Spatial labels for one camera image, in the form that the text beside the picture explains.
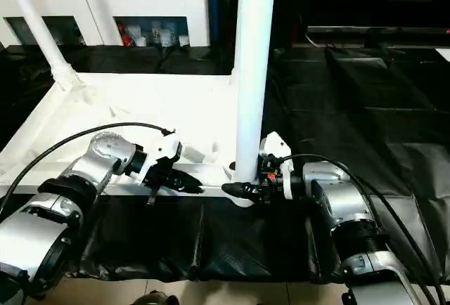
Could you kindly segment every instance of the white pole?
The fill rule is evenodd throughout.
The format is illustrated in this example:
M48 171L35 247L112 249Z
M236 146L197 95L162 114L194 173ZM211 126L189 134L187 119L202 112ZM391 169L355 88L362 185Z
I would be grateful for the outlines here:
M235 67L238 135L234 181L256 179L274 0L239 0Z
M44 20L36 12L31 0L15 1L17 1L19 7L22 9L28 27L49 62L55 81L61 84L63 88L73 84L77 80L77 74L70 64L65 61Z

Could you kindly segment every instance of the red object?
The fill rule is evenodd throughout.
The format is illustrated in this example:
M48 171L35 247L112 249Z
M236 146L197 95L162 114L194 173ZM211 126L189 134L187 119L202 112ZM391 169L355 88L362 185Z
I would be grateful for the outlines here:
M123 25L121 22L118 22L117 28L119 29L120 38L122 38L122 43L124 44L124 46L134 46L134 41L127 34L127 31L125 30L125 25Z

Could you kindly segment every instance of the black plastic sheet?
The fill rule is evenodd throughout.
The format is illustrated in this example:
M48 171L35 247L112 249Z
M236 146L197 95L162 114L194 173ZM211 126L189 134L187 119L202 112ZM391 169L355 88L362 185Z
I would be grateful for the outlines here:
M144 50L96 47L66 54L82 72L230 72L223 53ZM42 59L28 53L32 62L14 63L4 54L0 63L11 70L10 82L25 74L22 90L32 91L28 75ZM294 153L332 157L371 182L448 283L449 64L433 50L309 48L275 55L263 134L275 130ZM51 84L48 72L39 74L36 79ZM33 100L44 94L35 92ZM33 102L20 106L24 115ZM15 132L9 127L5 138ZM14 196L10 212L27 198ZM71 274L103 280L339 280L330 238L311 206L287 202L242 209L227 199L197 197L161 197L150 209L145 204L142 197L101 197ZM375 204L391 248L429 280L387 210Z

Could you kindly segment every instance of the white metal frame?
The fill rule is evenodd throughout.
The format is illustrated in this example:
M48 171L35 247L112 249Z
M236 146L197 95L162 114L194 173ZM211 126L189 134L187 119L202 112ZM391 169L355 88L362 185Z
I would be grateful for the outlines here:
M78 85L77 73L65 62L31 0L16 1L52 67L56 83L64 89ZM239 181L254 181L256 178L273 4L274 0L239 0L236 64L230 76L230 84L235 86L237 82L238 85L235 174ZM208 76L199 78L207 80Z
M42 16L71 16L87 45L103 45L96 23L86 0L32 0ZM23 10L16 0L0 0L0 41L5 46L21 45L6 21L10 17L23 17Z
M205 0L87 0L105 45L122 45L115 17L186 17L191 46L209 46Z

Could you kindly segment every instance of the robotic arm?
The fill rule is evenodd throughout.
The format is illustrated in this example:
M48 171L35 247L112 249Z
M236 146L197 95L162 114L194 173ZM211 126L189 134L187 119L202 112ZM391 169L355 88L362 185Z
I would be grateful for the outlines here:
M342 296L344 305L420 304L367 201L343 170L330 162L310 162L301 173L294 171L292 160L279 160L290 155L290 149L276 133L263 140L260 155L258 185L226 183L222 190L256 203L315 202L328 225L349 288Z
M151 188L150 202L160 186L201 193L201 182L172 168L181 150L176 134L147 153L117 134L95 135L83 156L0 223L0 304L22 304L59 281L86 213L113 174Z

